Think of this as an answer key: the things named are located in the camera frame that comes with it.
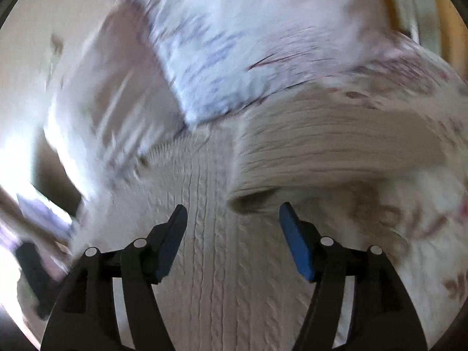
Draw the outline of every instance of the bed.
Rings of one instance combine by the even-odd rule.
[[[466,72],[466,57],[460,55],[466,54],[466,41],[459,40],[463,35],[466,38],[466,27],[452,5],[446,0],[419,0],[408,8],[405,0],[386,2],[393,28],[443,55],[461,75]],[[422,6],[429,11],[421,11]],[[446,24],[448,15],[442,11],[451,12],[450,25]],[[453,31],[454,26],[460,29]],[[238,116],[233,115],[200,125],[191,134],[139,155],[131,173],[117,181],[112,190],[83,204],[82,228],[71,244],[74,257],[90,245],[103,252],[120,248],[146,236],[178,203],[185,204],[189,209],[188,235],[171,275],[155,290],[177,349],[291,348],[313,293],[312,285],[295,277],[275,215],[242,216],[227,207],[231,184],[228,160],[236,152],[238,125]],[[453,192],[455,200],[463,196],[462,191]],[[303,206],[301,210],[301,217],[319,228],[320,222],[326,221],[324,213],[315,208]],[[335,230],[333,236],[344,245],[363,246],[358,238],[351,240],[353,235],[342,239]],[[445,283],[452,298],[443,303],[450,306],[443,318],[432,321],[432,315],[422,309],[431,302],[430,294],[417,302],[428,342],[435,347],[465,297],[464,292],[460,293],[457,273]],[[423,285],[424,277],[412,286],[412,292]],[[349,300],[352,291],[348,289],[347,294]],[[120,297],[116,310],[121,336],[126,345],[131,345],[118,282],[115,296]],[[346,336],[346,308],[342,315],[337,345]],[[177,337],[180,326],[184,331]]]

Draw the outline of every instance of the white pillow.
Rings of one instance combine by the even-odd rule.
[[[188,124],[365,64],[389,46],[383,0],[132,0]]]
[[[141,12],[128,4],[112,11],[49,110],[47,141],[87,199],[184,126],[157,58],[140,35],[148,36]]]

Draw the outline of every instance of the wall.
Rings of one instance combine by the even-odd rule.
[[[8,192],[32,182],[73,211],[80,195],[47,145],[42,127],[54,91],[89,32],[115,0],[18,0],[0,29],[0,184]],[[45,88],[51,35],[64,52]]]

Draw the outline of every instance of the bedding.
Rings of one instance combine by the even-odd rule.
[[[382,0],[127,0],[189,125],[365,64],[389,45]]]
[[[416,113],[350,107],[328,95],[315,85],[280,92],[242,118],[233,210],[276,210],[293,197],[311,199],[346,183],[443,163],[438,138]]]
[[[385,250],[432,346],[467,296],[468,94],[444,62],[403,37],[394,41],[385,57],[317,83],[329,88],[333,103],[416,112],[438,138],[444,163],[292,203],[303,220],[344,246],[377,244]],[[294,96],[314,83],[287,92]],[[277,95],[264,104],[281,102]],[[187,232],[171,273],[154,287],[177,350],[289,350],[307,312],[314,286],[295,270],[278,213],[239,215],[228,208],[233,181],[244,178],[232,168],[233,160],[241,161],[240,121],[261,108],[153,148],[132,178],[88,202],[86,225],[71,243],[75,257],[90,245],[103,252],[120,249],[165,222],[177,204],[188,208]],[[346,340],[351,282],[336,346]],[[117,301],[122,313],[125,306]],[[131,345],[124,317],[118,321],[124,343]]]
[[[184,128],[160,64],[144,41],[148,30],[135,6],[117,6],[87,40],[53,98],[44,132],[86,199],[125,176],[135,156]]]

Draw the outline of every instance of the folded blanket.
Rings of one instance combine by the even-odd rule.
[[[245,114],[232,171],[234,211],[276,210],[324,188],[443,163],[437,136],[417,114],[345,105],[328,94],[319,85],[286,91]]]

